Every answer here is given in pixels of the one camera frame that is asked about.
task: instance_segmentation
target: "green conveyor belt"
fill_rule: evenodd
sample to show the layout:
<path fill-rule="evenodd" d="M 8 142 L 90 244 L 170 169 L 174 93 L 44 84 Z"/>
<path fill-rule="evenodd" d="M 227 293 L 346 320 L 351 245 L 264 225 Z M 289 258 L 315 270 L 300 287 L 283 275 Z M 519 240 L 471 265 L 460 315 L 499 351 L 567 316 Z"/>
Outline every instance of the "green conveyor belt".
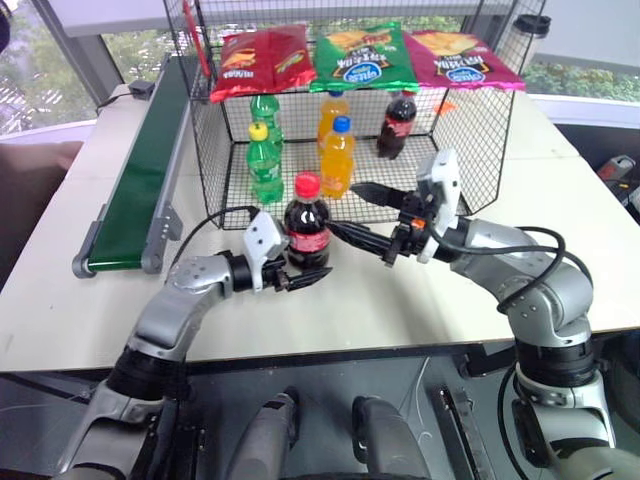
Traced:
<path fill-rule="evenodd" d="M 91 271 L 141 268 L 142 252 L 162 190 L 187 91 L 176 57 L 170 59 L 113 193 L 89 255 Z"/>

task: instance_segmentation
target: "table surface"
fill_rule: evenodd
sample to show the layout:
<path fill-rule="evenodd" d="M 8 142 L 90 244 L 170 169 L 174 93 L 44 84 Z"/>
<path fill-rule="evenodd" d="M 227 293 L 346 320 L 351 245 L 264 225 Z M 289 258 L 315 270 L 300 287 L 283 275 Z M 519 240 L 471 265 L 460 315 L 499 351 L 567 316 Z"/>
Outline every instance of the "table surface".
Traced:
<path fill-rule="evenodd" d="M 146 111 L 122 97 L 95 130 L 26 245 L 0 294 L 0 370 L 112 366 L 139 312 L 166 273 L 71 272 L 87 228 L 105 203 Z M 183 144 L 174 206 L 188 232 L 204 215 L 193 139 Z M 481 218 L 561 232 L 595 283 L 594 331 L 640 326 L 640 228 L 587 163 L 523 93 L 517 94 L 500 197 Z M 389 234 L 391 224 L 374 230 Z M 239 251 L 241 232 L 208 228 L 187 254 Z M 171 242 L 165 259 L 178 244 Z M 511 338 L 485 291 L 446 264 L 400 258 L 393 269 L 334 239 L 334 271 L 292 293 L 236 294 L 210 311 L 189 360 L 237 359 Z"/>

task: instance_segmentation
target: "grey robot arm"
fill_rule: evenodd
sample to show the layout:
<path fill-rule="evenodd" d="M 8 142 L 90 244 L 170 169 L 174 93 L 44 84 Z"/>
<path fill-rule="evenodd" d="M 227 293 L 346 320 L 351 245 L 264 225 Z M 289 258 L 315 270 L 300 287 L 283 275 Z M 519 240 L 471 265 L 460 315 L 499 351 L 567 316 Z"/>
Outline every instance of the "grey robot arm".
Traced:
<path fill-rule="evenodd" d="M 59 461 L 58 479 L 130 478 L 153 449 L 167 385 L 186 358 L 204 315 L 234 292 L 295 290 L 329 268 L 289 277 L 280 254 L 288 244 L 277 221 L 260 212 L 244 233 L 244 253 L 193 257 L 176 265 L 133 328 L 108 378 Z"/>
<path fill-rule="evenodd" d="M 547 252 L 554 248 L 536 246 L 522 229 L 457 217 L 460 183 L 453 150 L 426 160 L 417 185 L 410 192 L 374 183 L 352 186 L 364 200 L 399 210 L 390 238 L 350 222 L 333 222 L 329 228 L 388 266 L 398 255 L 415 255 L 421 263 L 433 258 L 448 262 L 453 272 L 501 302 L 516 343 L 514 419 L 531 464 L 566 480 L 638 478 L 640 459 L 615 449 L 602 375 L 591 350 L 590 279 L 560 263 L 544 281 L 514 296 L 549 267 L 553 257 Z M 523 246 L 534 251 L 479 253 Z"/>

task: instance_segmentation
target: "green chip bag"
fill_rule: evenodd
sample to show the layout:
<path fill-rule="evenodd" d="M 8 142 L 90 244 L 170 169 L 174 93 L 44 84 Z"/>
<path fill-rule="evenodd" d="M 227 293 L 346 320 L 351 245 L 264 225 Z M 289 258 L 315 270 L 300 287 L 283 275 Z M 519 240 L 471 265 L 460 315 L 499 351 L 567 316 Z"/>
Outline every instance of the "green chip bag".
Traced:
<path fill-rule="evenodd" d="M 314 59 L 318 77 L 309 90 L 419 90 L 396 22 L 320 37 Z"/>

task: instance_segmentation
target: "window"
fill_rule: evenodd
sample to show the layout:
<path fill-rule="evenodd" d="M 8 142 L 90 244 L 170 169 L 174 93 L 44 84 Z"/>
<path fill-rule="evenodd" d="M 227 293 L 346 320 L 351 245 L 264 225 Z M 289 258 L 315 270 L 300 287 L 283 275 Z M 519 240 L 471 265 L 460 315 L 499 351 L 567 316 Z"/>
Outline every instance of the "window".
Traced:
<path fill-rule="evenodd" d="M 0 55 L 0 134 L 95 117 L 95 105 L 29 0 L 13 9 Z"/>
<path fill-rule="evenodd" d="M 534 62 L 523 77 L 528 93 L 640 102 L 640 77 L 637 75 Z"/>
<path fill-rule="evenodd" d="M 169 31 L 104 34 L 102 38 L 127 83 L 137 79 L 155 81 L 165 54 L 175 51 Z"/>

